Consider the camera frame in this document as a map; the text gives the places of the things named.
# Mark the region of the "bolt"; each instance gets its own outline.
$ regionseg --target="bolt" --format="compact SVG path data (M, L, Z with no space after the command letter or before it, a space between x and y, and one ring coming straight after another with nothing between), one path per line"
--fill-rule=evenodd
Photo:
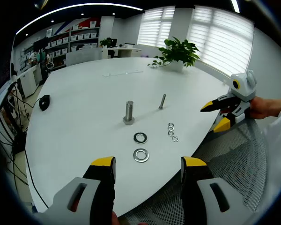
M126 115L123 121L126 125L132 125L134 123L134 117L132 116L133 101L126 102Z
M159 110L163 109L164 100L165 100L165 94L163 95L163 98L161 100L160 106L158 107Z

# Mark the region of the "green leaves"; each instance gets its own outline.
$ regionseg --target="green leaves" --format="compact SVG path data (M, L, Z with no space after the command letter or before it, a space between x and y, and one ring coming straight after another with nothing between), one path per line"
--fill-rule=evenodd
M171 63L172 61L183 61L186 67L193 66L195 61L200 59L195 53L199 51L194 43L188 42L185 39L182 43L175 37L175 40L164 40L167 48L158 48L161 51L162 56L155 56L155 59L152 63L152 67L163 67Z

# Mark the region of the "window blind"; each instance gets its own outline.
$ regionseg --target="window blind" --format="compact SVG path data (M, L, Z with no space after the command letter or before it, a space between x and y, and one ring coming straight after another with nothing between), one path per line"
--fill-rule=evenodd
M169 38L174 12L175 6L147 10L140 24L137 44L165 47L164 40Z
M200 60L227 75L244 73L249 64L254 24L224 10L196 6L188 40Z

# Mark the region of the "person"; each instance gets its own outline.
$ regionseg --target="person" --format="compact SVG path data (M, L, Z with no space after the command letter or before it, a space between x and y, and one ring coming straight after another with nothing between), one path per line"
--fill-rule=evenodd
M44 52L45 52L45 56L46 56L45 57L45 64L48 64L49 62L51 62L51 57L50 57L47 50L45 50Z
M270 116L278 118L263 131L268 147L268 169L267 182L258 212L268 210L281 192L281 99L255 97L251 100L250 117L252 119L259 120ZM112 225L120 224L115 212L112 212L111 220Z
M37 51L34 51L34 52L29 56L28 62L29 62L30 64L36 64L36 63L37 63L37 55L38 55L38 52L37 52Z

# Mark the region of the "floor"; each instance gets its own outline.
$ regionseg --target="floor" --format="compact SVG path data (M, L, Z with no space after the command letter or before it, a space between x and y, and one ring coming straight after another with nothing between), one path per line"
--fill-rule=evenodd
M42 89L42 85L39 86L35 93L25 99L23 101L27 102L30 105L34 105L35 101L37 100L37 97ZM26 107L26 112L30 118L32 113L32 108L28 105ZM26 117L21 116L22 124L23 124L23 130L26 130L28 128L29 121ZM17 153L15 156L15 164L20 168L20 170L26 175L29 176L29 174L26 174L26 158L24 151ZM15 167L15 174L20 177L22 180L27 181L27 178ZM16 187L18 191L18 195L21 199L21 201L24 203L24 205L27 206L28 210L31 211L31 203L33 202L29 187L25 184L23 184L19 179L16 178Z

